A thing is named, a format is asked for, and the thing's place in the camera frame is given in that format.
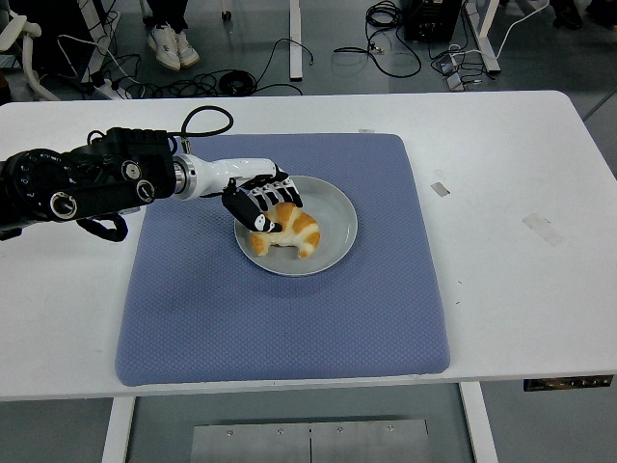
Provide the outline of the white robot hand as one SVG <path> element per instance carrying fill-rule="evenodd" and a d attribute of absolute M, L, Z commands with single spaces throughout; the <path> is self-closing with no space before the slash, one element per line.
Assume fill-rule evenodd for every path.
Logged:
<path fill-rule="evenodd" d="M 191 197 L 219 196 L 224 207 L 253 232 L 279 232 L 282 226 L 265 216 L 278 203 L 303 205 L 287 172 L 269 159 L 194 160 Z"/>

